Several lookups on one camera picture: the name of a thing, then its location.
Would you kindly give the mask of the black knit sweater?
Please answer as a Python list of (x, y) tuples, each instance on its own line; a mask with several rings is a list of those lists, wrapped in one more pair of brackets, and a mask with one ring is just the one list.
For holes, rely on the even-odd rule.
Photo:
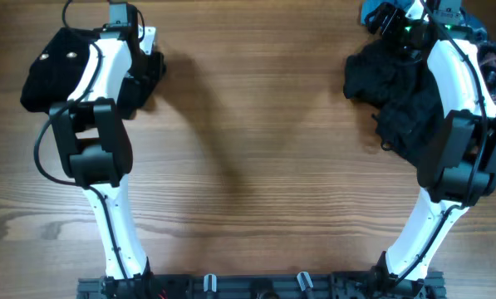
[[(89, 45), (62, 27), (30, 66), (20, 103), (29, 112), (47, 113), (50, 106), (63, 102), (76, 89), (89, 59)], [(130, 78), (123, 80), (117, 99), (121, 117), (128, 120), (145, 104), (130, 103)]]

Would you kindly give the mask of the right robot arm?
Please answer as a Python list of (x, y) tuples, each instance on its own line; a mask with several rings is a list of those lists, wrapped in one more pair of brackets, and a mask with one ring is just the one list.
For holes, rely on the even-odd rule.
[(417, 168), (415, 207), (363, 286), (369, 298), (418, 298), (433, 291), (430, 262), (450, 229), (496, 188), (496, 74), (481, 71), (484, 54), (459, 1), (380, 2), (363, 19), (383, 40), (427, 54), (444, 112)]

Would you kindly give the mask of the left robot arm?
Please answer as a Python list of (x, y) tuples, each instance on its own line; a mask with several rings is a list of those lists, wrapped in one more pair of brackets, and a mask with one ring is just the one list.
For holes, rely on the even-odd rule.
[(85, 41), (89, 57), (75, 90), (54, 104), (52, 129), (66, 184), (83, 190), (93, 209), (105, 257), (105, 276), (81, 281), (80, 298), (166, 298), (137, 236), (128, 197), (133, 165), (124, 127), (166, 72), (155, 50), (154, 27), (128, 2), (109, 3), (109, 21)]

